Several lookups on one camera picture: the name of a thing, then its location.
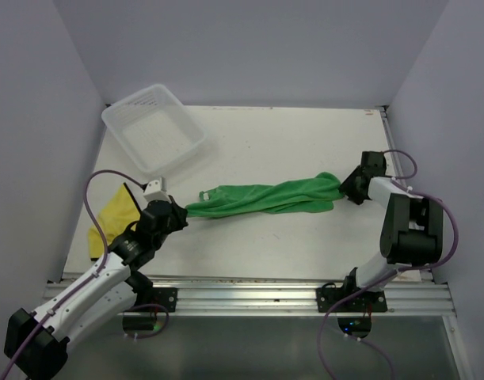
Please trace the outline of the green microfiber towel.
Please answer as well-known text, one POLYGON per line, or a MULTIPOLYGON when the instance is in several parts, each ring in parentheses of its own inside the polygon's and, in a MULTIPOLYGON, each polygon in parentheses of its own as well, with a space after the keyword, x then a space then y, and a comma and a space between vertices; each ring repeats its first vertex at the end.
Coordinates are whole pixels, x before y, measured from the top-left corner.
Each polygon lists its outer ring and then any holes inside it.
POLYGON ((331 211, 344 195, 341 182, 331 173, 288 180, 280 184, 220 185, 199 193, 186 206, 189 217, 221 219, 237 215, 269 215, 331 211))

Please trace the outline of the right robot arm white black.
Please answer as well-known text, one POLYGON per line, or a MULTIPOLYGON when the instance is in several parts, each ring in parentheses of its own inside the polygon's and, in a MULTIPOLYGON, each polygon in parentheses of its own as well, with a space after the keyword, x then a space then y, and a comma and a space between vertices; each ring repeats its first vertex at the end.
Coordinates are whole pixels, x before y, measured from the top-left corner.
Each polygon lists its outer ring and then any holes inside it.
POLYGON ((344 180, 340 192, 361 205, 377 202, 385 210, 379 252, 354 268, 344 279, 341 301, 348 310, 360 310, 369 293, 383 290, 399 271, 437 263, 443 252, 443 208, 435 200, 414 195, 387 175, 384 152, 365 151, 360 164, 344 180))

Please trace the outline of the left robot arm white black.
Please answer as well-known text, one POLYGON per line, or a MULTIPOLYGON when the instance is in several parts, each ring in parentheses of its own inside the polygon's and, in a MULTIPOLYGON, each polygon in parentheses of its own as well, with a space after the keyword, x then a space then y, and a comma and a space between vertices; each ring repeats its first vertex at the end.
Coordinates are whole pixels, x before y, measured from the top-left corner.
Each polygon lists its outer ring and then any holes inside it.
POLYGON ((15 311, 4 346, 10 362, 1 377, 13 367, 28 379, 55 377, 73 347, 119 313, 167 316, 166 300, 154 294, 153 283, 140 269, 170 234, 187 225, 187 211, 174 199, 151 201, 139 220, 130 223, 109 251, 67 289, 32 311, 15 311))

